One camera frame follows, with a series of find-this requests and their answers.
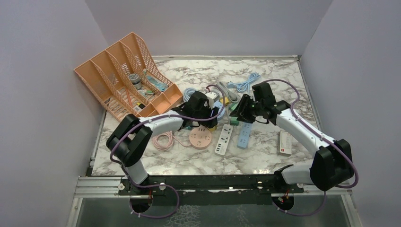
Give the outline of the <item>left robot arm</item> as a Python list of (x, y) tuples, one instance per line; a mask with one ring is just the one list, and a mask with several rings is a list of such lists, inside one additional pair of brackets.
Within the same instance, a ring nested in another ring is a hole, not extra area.
[(217, 125), (220, 109), (202, 92), (194, 92), (188, 101), (166, 113), (151, 117), (129, 114), (116, 127), (106, 141), (111, 160), (122, 166), (131, 179), (131, 188), (137, 194), (148, 190), (148, 173), (141, 158), (149, 141), (166, 132), (179, 131), (196, 122), (199, 126), (213, 128)]

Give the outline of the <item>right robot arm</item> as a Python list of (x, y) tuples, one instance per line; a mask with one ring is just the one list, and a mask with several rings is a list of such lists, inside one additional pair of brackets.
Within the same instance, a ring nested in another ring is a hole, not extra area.
[(253, 97), (244, 94), (230, 115), (245, 123), (253, 123), (260, 116), (288, 132), (313, 156), (310, 164), (277, 170), (273, 179), (276, 191), (285, 192), (297, 183), (315, 185), (322, 191), (342, 187), (350, 178), (358, 183), (351, 146), (346, 140), (336, 140), (319, 131), (294, 110), (294, 104), (277, 101), (268, 80), (254, 85), (252, 91)]

